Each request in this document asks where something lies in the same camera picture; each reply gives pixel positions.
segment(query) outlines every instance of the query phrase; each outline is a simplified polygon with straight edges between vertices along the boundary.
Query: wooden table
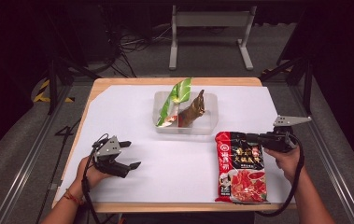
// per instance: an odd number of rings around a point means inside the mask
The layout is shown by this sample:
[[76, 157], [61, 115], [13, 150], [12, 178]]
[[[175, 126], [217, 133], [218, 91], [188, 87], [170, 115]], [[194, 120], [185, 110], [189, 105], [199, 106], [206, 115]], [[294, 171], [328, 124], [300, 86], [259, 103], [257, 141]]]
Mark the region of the wooden table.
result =
[[[88, 113], [88, 105], [99, 94], [112, 85], [175, 85], [184, 77], [161, 78], [100, 78], [95, 80], [88, 98], [87, 106], [83, 112], [79, 124], [77, 137], [73, 143], [68, 162], [78, 143], [81, 129]], [[255, 77], [196, 77], [191, 81], [192, 85], [202, 86], [258, 86], [261, 82]], [[254, 204], [240, 205], [233, 203], [94, 203], [97, 213], [145, 213], [145, 212], [219, 212], [219, 211], [264, 211], [276, 210], [281, 204]]]

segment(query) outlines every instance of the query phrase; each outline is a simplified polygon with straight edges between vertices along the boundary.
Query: red package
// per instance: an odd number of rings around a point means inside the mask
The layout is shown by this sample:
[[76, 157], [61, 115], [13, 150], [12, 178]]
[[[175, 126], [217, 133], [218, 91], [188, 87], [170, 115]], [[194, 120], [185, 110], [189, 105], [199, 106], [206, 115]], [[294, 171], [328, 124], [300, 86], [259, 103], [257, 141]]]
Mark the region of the red package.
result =
[[262, 146], [244, 133], [221, 132], [215, 137], [219, 160], [216, 202], [267, 203]]

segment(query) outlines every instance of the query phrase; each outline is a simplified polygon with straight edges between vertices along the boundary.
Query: plastic container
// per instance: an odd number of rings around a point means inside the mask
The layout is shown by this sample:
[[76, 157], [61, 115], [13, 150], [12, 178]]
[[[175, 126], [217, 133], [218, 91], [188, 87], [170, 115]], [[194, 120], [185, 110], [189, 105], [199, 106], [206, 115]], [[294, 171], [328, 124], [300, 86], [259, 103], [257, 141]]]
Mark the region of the plastic container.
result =
[[[157, 133], [170, 134], [195, 134], [195, 135], [210, 135], [218, 124], [218, 97], [212, 93], [204, 93], [205, 113], [202, 117], [197, 118], [190, 127], [179, 128], [177, 122], [167, 127], [157, 127], [156, 123], [159, 119], [160, 110], [162, 109], [169, 91], [157, 91], [154, 95], [153, 105], [153, 127]], [[184, 110], [191, 105], [191, 102], [198, 96], [199, 92], [191, 92], [189, 101], [179, 105], [179, 111]]]

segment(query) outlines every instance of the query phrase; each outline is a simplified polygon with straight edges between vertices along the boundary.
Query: brown toy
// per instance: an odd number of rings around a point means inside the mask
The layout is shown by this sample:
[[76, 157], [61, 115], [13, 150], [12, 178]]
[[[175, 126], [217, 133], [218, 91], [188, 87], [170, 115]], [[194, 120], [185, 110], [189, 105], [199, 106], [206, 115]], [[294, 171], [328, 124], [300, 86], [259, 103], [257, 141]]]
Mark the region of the brown toy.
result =
[[205, 113], [204, 90], [191, 102], [191, 105], [178, 114], [178, 127], [185, 128], [191, 125], [197, 118]]

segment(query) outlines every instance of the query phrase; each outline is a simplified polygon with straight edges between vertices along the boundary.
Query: forearm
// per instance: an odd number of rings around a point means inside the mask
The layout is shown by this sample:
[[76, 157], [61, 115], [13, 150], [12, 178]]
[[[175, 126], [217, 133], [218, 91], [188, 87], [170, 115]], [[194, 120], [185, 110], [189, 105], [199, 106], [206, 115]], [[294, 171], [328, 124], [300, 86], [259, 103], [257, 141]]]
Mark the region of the forearm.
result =
[[[75, 181], [69, 187], [69, 192], [78, 200], [83, 198], [81, 183]], [[78, 204], [68, 200], [64, 196], [54, 206], [50, 213], [43, 220], [43, 224], [73, 223], [78, 210]]]
[[334, 223], [305, 167], [300, 174], [298, 188], [295, 192], [295, 200], [300, 223]]

